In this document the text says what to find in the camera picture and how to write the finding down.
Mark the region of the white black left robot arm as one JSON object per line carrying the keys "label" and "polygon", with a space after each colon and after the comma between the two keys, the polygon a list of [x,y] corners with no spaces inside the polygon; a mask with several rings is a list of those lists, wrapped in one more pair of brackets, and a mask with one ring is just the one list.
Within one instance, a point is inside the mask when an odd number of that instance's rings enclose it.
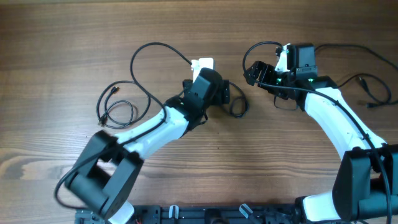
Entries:
{"label": "white black left robot arm", "polygon": [[107,222],[127,223],[135,212],[127,198],[144,161],[204,124],[209,106],[229,101],[229,81],[210,68],[202,68],[183,87],[183,96],[168,99],[156,116],[138,127],[117,136],[98,131],[90,138],[63,180],[86,209]]}

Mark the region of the black cable gold usb plug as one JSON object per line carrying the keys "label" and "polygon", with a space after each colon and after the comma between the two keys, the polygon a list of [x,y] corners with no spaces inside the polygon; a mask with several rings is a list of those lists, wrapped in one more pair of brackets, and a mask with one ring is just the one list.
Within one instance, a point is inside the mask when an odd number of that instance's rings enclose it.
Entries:
{"label": "black cable gold usb plug", "polygon": [[[151,104],[151,97],[146,93],[147,106],[145,110],[140,114],[137,106],[128,100],[117,100],[109,104],[110,98],[119,91],[119,84],[132,84],[137,85],[134,81],[120,80],[108,85],[103,92],[100,94],[96,103],[96,116],[98,119],[98,125],[110,129],[124,129],[128,128],[133,124],[140,121],[148,112]],[[117,121],[110,113],[117,107],[126,105],[130,109],[130,117],[127,121]]]}

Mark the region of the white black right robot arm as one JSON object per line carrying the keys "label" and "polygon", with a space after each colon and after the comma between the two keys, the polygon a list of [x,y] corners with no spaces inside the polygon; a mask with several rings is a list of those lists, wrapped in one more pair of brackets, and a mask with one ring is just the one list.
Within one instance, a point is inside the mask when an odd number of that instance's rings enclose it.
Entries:
{"label": "white black right robot arm", "polygon": [[345,102],[340,86],[318,73],[312,44],[276,44],[276,66],[243,68],[249,85],[294,100],[334,145],[340,168],[331,190],[296,200],[295,223],[365,222],[397,215],[397,146],[373,133]]}

